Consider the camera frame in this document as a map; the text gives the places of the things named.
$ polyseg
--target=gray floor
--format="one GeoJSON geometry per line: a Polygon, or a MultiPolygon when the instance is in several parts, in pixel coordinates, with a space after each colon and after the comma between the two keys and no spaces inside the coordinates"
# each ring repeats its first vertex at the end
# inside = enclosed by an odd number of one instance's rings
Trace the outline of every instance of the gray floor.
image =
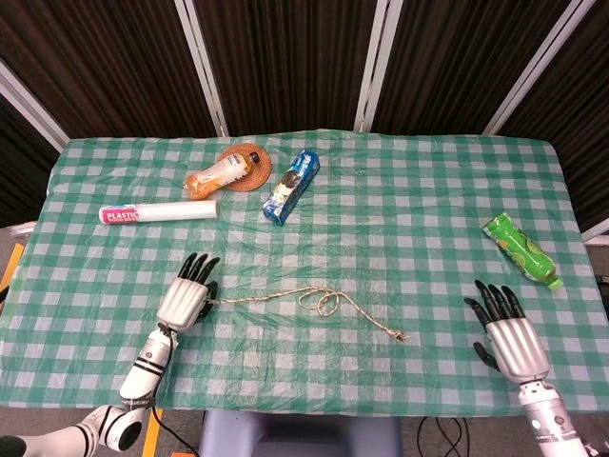
{"type": "MultiPolygon", "coordinates": [[[[12,253],[13,240],[5,230],[0,229],[0,272],[12,253]]],[[[596,274],[609,275],[609,247],[593,247],[588,253],[596,274]]],[[[0,407],[0,435],[43,434],[79,422],[88,411],[82,409],[13,409],[0,407]]],[[[573,415],[576,428],[599,450],[609,450],[609,414],[573,415]]],[[[187,442],[198,446],[203,413],[201,411],[170,410],[164,414],[168,426],[174,428],[187,442]]],[[[404,457],[418,456],[416,433],[421,418],[402,419],[404,457]]],[[[441,419],[451,437],[458,434],[456,426],[449,419],[441,419]]],[[[470,422],[471,457],[541,457],[534,443],[528,425],[523,417],[474,418],[470,422]]],[[[138,443],[122,455],[135,457],[142,454],[143,431],[138,443]]],[[[449,449],[433,420],[428,420],[422,429],[422,452],[429,457],[440,457],[449,449]]],[[[465,442],[460,444],[461,456],[465,456],[465,442]]],[[[161,431],[156,455],[170,457],[172,451],[187,451],[165,431],[161,431]]],[[[100,457],[118,455],[101,447],[100,457]]]]}

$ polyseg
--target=table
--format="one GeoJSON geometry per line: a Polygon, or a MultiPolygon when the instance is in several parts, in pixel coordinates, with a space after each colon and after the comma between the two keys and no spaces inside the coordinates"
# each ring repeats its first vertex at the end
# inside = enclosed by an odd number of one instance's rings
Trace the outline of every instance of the table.
{"type": "Polygon", "coordinates": [[[70,141],[0,320],[0,404],[120,404],[167,285],[194,251],[222,257],[212,274],[222,297],[328,285],[410,340],[390,340],[348,306],[323,319],[293,297],[221,305],[180,338],[162,406],[520,414],[518,389],[471,348],[484,337],[462,297],[476,296],[478,278],[521,297],[567,406],[609,409],[609,327],[552,147],[336,130],[70,141]],[[240,142],[265,147],[273,174],[258,191],[217,192],[217,220],[99,223],[102,205],[185,199],[188,173],[240,142]],[[262,203],[304,147],[321,170],[275,226],[262,203]],[[485,238],[481,226],[503,210],[557,262],[564,288],[528,281],[485,238]]]}

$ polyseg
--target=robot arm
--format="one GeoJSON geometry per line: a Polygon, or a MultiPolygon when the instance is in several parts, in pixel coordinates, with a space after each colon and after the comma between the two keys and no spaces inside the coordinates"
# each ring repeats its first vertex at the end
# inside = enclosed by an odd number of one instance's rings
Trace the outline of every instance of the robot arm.
{"type": "Polygon", "coordinates": [[[503,293],[480,281],[476,287],[486,308],[471,298],[465,298],[465,303],[478,316],[495,357],[480,343],[474,343],[474,350],[487,366],[520,385],[519,400],[544,457],[588,457],[559,392],[544,381],[550,363],[518,298],[506,286],[503,293]]]}
{"type": "Polygon", "coordinates": [[[216,298],[218,284],[205,284],[220,261],[207,254],[195,262],[196,253],[184,262],[157,312],[158,328],[147,338],[120,389],[123,407],[95,409],[81,423],[41,436],[0,437],[3,457],[90,457],[101,444],[125,451],[138,439],[144,413],[155,406],[156,392],[167,371],[177,335],[205,319],[211,311],[208,299],[216,298]]]}

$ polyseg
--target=woven coaster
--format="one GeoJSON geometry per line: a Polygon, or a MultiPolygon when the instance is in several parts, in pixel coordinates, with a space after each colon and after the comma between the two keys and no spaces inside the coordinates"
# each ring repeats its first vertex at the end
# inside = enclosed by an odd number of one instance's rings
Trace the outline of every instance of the woven coaster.
{"type": "Polygon", "coordinates": [[[273,164],[270,162],[268,153],[263,147],[252,145],[251,143],[242,143],[226,148],[222,151],[222,154],[220,154],[218,162],[230,154],[242,154],[247,157],[251,152],[256,152],[258,154],[260,162],[257,164],[252,163],[252,170],[240,180],[226,186],[228,189],[235,190],[236,192],[250,192],[251,190],[259,188],[270,176],[270,172],[273,170],[273,164]]]}

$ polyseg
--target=green soda bottle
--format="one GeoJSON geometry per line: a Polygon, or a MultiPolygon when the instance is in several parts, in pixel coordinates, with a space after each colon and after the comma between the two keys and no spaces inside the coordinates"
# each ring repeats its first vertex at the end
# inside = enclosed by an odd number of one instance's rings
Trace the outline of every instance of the green soda bottle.
{"type": "Polygon", "coordinates": [[[505,251],[514,261],[524,276],[532,281],[543,283],[551,290],[562,287],[562,280],[556,275],[556,266],[506,213],[502,213],[482,231],[505,251]]]}

